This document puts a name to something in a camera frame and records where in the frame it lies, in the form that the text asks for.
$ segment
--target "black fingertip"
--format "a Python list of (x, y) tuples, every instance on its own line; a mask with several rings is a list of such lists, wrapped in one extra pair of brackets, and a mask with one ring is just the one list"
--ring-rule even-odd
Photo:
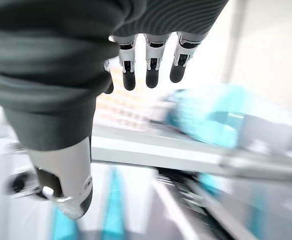
[(146, 85), (148, 88), (153, 89), (158, 84), (158, 77), (159, 77), (159, 71), (156, 71), (155, 69), (147, 70), (146, 73)]
[(182, 65), (175, 66), (172, 64), (171, 71), (170, 71), (170, 81), (173, 83), (178, 83), (184, 76), (185, 67)]
[(112, 79), (110, 80), (110, 85), (107, 88), (106, 91), (104, 91), (105, 94), (111, 94), (114, 91), (114, 83), (112, 82)]
[(132, 91), (136, 86), (135, 72), (126, 71), (122, 74), (124, 86), (128, 91)]

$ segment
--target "robotic finger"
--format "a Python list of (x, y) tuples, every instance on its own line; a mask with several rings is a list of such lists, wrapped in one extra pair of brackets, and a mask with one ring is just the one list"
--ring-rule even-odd
[(114, 41), (119, 44), (119, 61), (122, 66), (122, 78), (124, 86), (128, 91), (134, 90), (135, 79), (135, 46), (137, 35), (128, 37), (112, 36)]
[(178, 83), (184, 76), (186, 66), (194, 55), (201, 41), (206, 34), (193, 34), (187, 32), (177, 32), (178, 42), (174, 54), (174, 61), (170, 71), (170, 80)]
[(146, 38), (146, 84), (153, 89), (158, 84), (159, 67), (164, 54), (166, 42), (170, 34), (165, 35), (151, 35), (145, 34)]

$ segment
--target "white surface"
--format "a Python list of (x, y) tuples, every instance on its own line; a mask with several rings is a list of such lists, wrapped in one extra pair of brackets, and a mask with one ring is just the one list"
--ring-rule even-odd
[(6, 138), (0, 139), (0, 240), (49, 239), (51, 203), (34, 196), (12, 199), (4, 193), (8, 177), (31, 166), (25, 155), (8, 155), (6, 143)]
[(93, 195), (91, 205), (79, 222), (81, 231), (102, 229), (107, 208), (108, 189), (110, 184), (110, 165), (91, 164)]
[(128, 230), (145, 233), (153, 201), (152, 181), (156, 170), (145, 167), (117, 166), (123, 180), (124, 219)]
[(292, 111), (292, 0), (250, 0), (232, 83)]
[(93, 158), (98, 161), (225, 174), (219, 167), (221, 158), (217, 154), (101, 136), (93, 136), (92, 139)]

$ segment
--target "teal stripe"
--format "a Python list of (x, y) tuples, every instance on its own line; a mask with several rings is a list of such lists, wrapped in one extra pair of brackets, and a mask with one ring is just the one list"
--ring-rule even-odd
[(110, 193), (101, 240), (124, 240), (125, 228), (122, 209), (120, 176), (116, 169), (111, 173)]
[(265, 210), (266, 210), (266, 199), (265, 194), (260, 189), (256, 189), (253, 192), (251, 202), (251, 214), (249, 220), (249, 230), (259, 240), (264, 239), (265, 226)]
[(202, 188), (209, 192), (215, 198), (218, 198), (220, 195), (220, 191), (217, 188), (217, 184), (214, 176), (211, 176), (208, 173), (202, 173), (199, 175), (199, 183)]
[(66, 217), (58, 208), (53, 208), (51, 240), (78, 240), (77, 222)]

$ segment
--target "robotic hand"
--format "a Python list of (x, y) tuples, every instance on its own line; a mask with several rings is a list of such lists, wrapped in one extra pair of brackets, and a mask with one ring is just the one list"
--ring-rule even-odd
[(107, 60), (119, 55), (124, 86), (133, 90), (136, 36), (144, 33), (146, 84), (154, 88), (166, 41), (177, 32), (170, 74), (177, 83), (226, 3), (0, 1), (0, 105), (28, 149), (42, 193), (70, 218), (82, 217), (92, 199), (95, 101), (113, 91)]

